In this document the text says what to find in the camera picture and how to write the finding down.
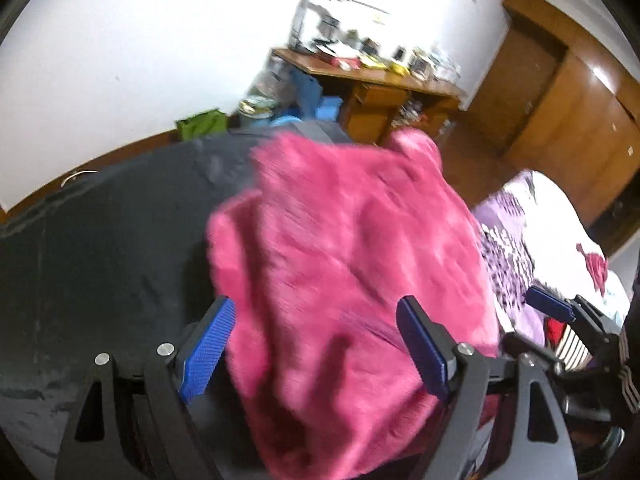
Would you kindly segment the pink fleece garment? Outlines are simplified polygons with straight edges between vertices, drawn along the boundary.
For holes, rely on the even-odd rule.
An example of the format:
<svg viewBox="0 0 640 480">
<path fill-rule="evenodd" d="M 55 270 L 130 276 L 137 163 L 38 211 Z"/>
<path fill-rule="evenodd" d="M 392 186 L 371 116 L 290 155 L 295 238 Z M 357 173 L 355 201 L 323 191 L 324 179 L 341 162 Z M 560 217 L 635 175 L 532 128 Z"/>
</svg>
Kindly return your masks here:
<svg viewBox="0 0 640 480">
<path fill-rule="evenodd" d="M 250 152 L 252 185 L 207 225 L 236 307 L 227 366 L 271 477 L 350 479 L 425 450 L 442 408 L 396 325 L 411 295 L 457 341 L 497 352 L 480 226 L 414 129 L 384 146 L 295 133 Z"/>
</svg>

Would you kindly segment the dark grey table cloth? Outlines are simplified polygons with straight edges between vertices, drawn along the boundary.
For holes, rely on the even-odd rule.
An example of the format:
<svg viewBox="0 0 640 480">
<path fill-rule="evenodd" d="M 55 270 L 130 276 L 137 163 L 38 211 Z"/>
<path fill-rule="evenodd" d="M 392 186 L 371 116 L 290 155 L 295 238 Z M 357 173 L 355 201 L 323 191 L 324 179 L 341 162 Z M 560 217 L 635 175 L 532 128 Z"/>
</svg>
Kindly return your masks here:
<svg viewBox="0 0 640 480">
<path fill-rule="evenodd" d="M 1 229 L 1 437 L 6 479 L 49 479 L 93 358 L 134 362 L 214 299 L 210 213 L 253 179 L 277 129 L 215 133 L 82 176 Z"/>
</svg>

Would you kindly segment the wooden wardrobe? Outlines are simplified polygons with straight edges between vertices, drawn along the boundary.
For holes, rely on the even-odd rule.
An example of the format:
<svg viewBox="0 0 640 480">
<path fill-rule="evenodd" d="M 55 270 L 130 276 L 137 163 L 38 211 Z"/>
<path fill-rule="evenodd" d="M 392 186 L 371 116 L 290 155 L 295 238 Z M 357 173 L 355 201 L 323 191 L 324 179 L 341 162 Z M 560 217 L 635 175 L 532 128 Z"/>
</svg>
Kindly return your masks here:
<svg viewBox="0 0 640 480">
<path fill-rule="evenodd" d="M 515 169 L 568 196 L 609 255 L 639 229 L 639 84 L 546 0 L 502 0 L 508 31 L 466 116 Z"/>
</svg>

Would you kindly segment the black white striped cloth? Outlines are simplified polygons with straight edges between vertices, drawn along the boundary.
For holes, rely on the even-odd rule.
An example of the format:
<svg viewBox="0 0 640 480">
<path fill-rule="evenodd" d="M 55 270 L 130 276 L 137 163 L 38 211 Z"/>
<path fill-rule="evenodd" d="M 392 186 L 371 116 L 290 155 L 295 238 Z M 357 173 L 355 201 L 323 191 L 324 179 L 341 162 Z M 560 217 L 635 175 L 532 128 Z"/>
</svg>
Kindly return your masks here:
<svg viewBox="0 0 640 480">
<path fill-rule="evenodd" d="M 563 327 L 562 336 L 554 348 L 554 354 L 568 372 L 584 370 L 592 360 L 588 348 L 568 324 Z"/>
</svg>

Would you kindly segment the blue plastic stool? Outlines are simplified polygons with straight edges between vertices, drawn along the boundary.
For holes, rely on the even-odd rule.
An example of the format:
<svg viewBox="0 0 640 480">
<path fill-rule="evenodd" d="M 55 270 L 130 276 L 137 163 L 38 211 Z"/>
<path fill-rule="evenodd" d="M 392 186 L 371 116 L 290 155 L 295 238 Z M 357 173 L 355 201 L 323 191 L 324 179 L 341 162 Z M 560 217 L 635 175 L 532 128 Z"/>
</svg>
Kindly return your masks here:
<svg viewBox="0 0 640 480">
<path fill-rule="evenodd" d="M 315 76 L 291 66 L 286 81 L 294 90 L 294 100 L 290 105 L 281 108 L 276 118 L 271 121 L 274 126 L 313 119 L 337 121 L 343 99 L 340 96 L 326 96 Z"/>
</svg>

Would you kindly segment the purple floral bed quilt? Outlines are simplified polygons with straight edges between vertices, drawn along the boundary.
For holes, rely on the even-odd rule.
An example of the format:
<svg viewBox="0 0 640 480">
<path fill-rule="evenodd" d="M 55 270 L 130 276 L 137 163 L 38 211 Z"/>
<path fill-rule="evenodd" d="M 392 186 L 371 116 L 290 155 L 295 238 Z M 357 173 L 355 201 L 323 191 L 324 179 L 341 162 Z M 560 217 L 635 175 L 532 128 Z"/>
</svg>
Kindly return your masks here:
<svg viewBox="0 0 640 480">
<path fill-rule="evenodd" d="M 583 296 L 616 325 L 624 324 L 629 299 L 608 268 L 565 193 L 541 172 L 526 169 L 489 195 L 472 214 L 495 295 L 503 333 L 546 342 L 544 315 L 525 301 L 529 286 L 556 296 Z"/>
</svg>

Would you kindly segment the wooden desk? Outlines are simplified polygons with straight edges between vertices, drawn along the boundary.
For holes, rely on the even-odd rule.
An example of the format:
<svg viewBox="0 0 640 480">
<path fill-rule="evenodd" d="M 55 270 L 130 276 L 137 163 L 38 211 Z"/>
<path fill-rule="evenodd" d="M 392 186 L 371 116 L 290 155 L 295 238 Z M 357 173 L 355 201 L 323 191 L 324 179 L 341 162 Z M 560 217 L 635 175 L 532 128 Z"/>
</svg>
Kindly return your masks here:
<svg viewBox="0 0 640 480">
<path fill-rule="evenodd" d="M 383 143 L 395 129 L 393 121 L 401 107 L 410 100 L 420 103 L 421 111 L 409 125 L 434 138 L 445 120 L 457 113 L 463 98 L 463 91 L 449 82 L 422 81 L 368 68 L 342 70 L 287 48 L 274 48 L 271 54 L 316 78 L 328 96 L 343 99 L 337 122 L 360 144 Z"/>
</svg>

